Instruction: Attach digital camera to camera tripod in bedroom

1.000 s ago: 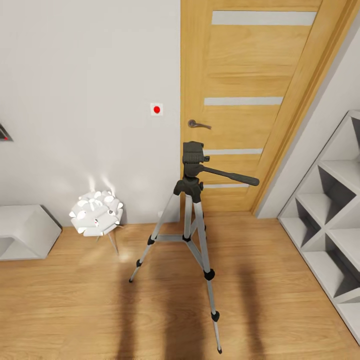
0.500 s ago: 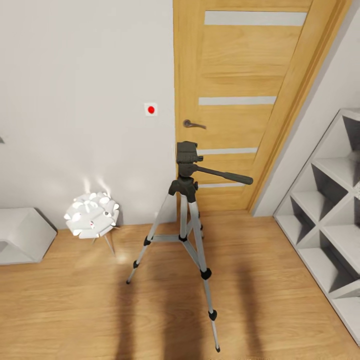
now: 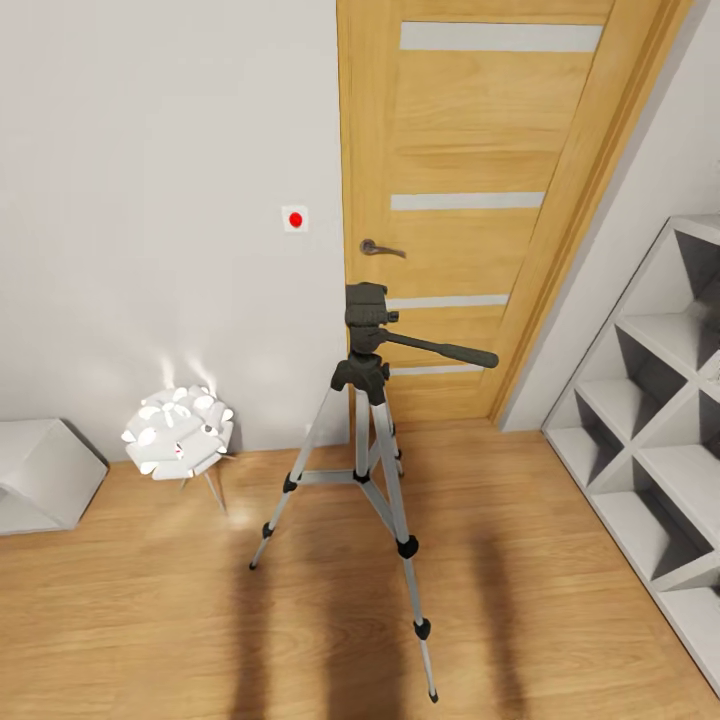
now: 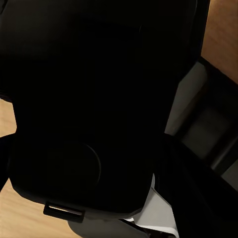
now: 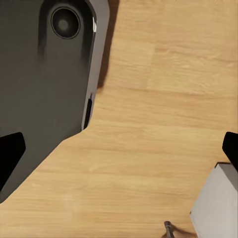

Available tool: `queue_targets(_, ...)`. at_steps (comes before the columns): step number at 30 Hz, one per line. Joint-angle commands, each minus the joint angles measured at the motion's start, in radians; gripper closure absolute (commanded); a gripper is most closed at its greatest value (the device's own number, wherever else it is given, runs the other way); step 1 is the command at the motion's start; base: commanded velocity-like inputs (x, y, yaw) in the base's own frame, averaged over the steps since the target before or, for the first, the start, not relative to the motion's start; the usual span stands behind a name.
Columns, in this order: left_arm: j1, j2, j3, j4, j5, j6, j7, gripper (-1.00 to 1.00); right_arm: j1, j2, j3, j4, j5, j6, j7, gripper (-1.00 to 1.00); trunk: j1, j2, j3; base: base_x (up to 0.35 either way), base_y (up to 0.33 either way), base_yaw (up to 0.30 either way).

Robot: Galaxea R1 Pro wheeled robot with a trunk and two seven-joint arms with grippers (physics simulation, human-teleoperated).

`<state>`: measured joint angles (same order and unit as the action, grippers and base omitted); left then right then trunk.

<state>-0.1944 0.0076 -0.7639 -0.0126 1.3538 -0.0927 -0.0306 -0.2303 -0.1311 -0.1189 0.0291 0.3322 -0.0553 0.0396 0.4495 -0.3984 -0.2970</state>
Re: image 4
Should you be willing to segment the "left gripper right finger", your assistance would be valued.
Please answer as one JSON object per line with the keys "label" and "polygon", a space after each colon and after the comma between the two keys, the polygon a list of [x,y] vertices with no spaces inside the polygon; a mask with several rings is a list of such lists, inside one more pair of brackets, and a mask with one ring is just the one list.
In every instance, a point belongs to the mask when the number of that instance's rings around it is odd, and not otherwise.
{"label": "left gripper right finger", "polygon": [[158,155],[179,238],[238,238],[238,191],[172,135]]}

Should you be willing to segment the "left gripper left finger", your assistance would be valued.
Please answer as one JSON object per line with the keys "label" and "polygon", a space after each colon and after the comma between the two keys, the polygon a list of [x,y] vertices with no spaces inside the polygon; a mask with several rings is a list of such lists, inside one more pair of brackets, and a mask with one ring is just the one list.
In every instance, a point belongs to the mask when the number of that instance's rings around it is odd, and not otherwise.
{"label": "left gripper left finger", "polygon": [[7,166],[15,134],[0,137],[0,191],[9,179]]}

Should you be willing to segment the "digital camera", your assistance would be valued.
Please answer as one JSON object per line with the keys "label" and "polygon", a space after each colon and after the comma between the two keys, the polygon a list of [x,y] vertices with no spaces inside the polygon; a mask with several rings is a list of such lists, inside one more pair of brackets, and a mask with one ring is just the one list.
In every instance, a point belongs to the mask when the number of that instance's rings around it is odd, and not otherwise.
{"label": "digital camera", "polygon": [[178,85],[201,57],[209,5],[0,0],[13,189],[79,224],[140,213]]}

